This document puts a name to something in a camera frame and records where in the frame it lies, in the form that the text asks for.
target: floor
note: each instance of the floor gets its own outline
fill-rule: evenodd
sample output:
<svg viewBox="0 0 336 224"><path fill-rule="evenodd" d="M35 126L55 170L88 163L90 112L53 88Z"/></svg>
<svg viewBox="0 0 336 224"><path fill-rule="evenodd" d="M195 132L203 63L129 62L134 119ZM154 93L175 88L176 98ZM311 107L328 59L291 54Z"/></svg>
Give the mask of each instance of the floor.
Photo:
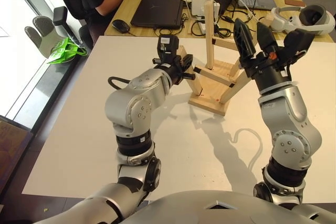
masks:
<svg viewBox="0 0 336 224"><path fill-rule="evenodd" d="M303 0L307 4L321 3L327 7L333 14L336 12L335 3L336 0ZM5 220L15 219L29 219L31 221L39 221L56 214L59 214L81 199L75 198L61 198L61 197L45 197L45 196L33 196L22 195L21 192L25 185L25 182L30 174L31 169L41 151L43 144L69 94L74 82L78 78L80 71L84 66L85 61L79 62L76 71L66 84L63 92L59 96L57 102L55 102L52 110L48 114L44 124L38 132L35 139L32 141L29 149L24 155L22 162L20 163L15 176L13 177L8 190L4 197L0 199L1 204L5 205L2 213L0 214L0 223ZM336 212L336 204L317 204L322 208L329 211Z"/></svg>

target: white tabletop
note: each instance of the white tabletop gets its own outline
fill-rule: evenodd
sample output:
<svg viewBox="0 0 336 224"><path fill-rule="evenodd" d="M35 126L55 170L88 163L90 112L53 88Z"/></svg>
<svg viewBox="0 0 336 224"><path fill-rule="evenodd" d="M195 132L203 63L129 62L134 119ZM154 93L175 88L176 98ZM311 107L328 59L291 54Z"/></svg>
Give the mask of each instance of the white tabletop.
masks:
<svg viewBox="0 0 336 224"><path fill-rule="evenodd" d="M113 89L109 76L132 79L157 57L157 38L100 37L24 188L24 194L85 198L117 181L117 144L104 105ZM194 62L206 61L204 39L180 39ZM323 143L306 176L304 202L336 202L336 44L314 42L291 67ZM215 57L235 62L238 52L215 48ZM225 117L187 104L191 90L174 86L152 115L152 136L161 159L160 185L148 199L184 190L234 190L252 195L271 151L254 81L229 104Z"/></svg>

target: vr headset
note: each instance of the vr headset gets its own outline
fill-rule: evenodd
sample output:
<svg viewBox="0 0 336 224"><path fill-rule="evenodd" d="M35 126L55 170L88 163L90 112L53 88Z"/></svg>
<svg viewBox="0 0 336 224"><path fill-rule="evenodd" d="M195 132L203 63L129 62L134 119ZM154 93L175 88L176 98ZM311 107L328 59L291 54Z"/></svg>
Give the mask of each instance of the vr headset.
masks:
<svg viewBox="0 0 336 224"><path fill-rule="evenodd" d="M281 16L281 12L288 10L299 11L299 16L290 17L288 20ZM311 31L316 35L330 33L335 27L335 19L322 5L309 5L307 7L277 7L271 13L274 20L271 28L274 31L289 33L297 28Z"/></svg>

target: computer mouse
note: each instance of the computer mouse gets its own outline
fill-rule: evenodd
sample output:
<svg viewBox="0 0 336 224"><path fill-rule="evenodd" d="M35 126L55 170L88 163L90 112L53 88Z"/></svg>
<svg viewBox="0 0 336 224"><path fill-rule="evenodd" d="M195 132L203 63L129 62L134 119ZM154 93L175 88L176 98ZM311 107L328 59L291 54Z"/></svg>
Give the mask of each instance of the computer mouse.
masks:
<svg viewBox="0 0 336 224"><path fill-rule="evenodd" d="M121 19L116 19L112 22L112 26L120 33L125 34L130 31L130 26Z"/></svg>

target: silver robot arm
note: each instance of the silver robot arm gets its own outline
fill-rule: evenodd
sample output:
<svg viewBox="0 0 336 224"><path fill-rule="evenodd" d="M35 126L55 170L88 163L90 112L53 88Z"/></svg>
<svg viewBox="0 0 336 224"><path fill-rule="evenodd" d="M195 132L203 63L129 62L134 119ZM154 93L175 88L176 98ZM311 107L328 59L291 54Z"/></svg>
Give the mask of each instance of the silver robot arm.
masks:
<svg viewBox="0 0 336 224"><path fill-rule="evenodd" d="M40 224L120 223L133 214L142 200L159 185L161 162L151 139L151 113L161 106L174 84L195 79L185 73L193 56L176 55L179 39L160 36L157 64L128 85L112 93L105 105L117 137L118 182L73 206L68 211L38 222Z"/></svg>
<svg viewBox="0 0 336 224"><path fill-rule="evenodd" d="M262 170L264 182L255 186L254 195L292 209L302 203L304 177L322 142L289 71L289 66L306 54L314 35L297 29L286 36L285 46L279 47L270 29L258 23L262 52L256 57L250 32L241 20L235 22L234 37L241 66L256 81L261 94L262 118L272 137L271 158Z"/></svg>

